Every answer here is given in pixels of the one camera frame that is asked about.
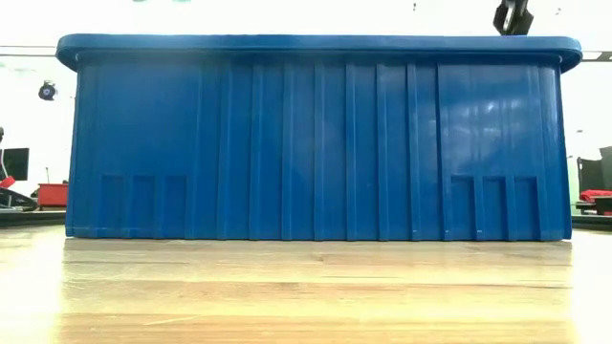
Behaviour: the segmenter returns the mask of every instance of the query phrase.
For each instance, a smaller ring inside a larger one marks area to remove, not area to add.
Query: blue container
[[[571,236],[569,38],[75,34],[67,235]]]

